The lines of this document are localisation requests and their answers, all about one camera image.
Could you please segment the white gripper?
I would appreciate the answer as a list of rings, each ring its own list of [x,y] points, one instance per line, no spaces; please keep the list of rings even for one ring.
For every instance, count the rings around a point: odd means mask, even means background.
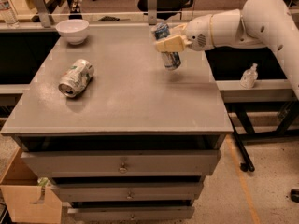
[[[182,52],[187,47],[195,51],[213,49],[211,18],[211,14],[197,17],[187,24],[183,23],[172,28],[167,23],[158,23],[151,28],[153,37],[158,40],[155,48],[159,52]]]

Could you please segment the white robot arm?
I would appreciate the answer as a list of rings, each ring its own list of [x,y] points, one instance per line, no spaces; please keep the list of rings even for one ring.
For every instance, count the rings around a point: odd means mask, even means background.
[[[247,0],[242,9],[197,17],[155,42],[159,52],[217,47],[269,48],[299,98],[299,30],[283,0]]]

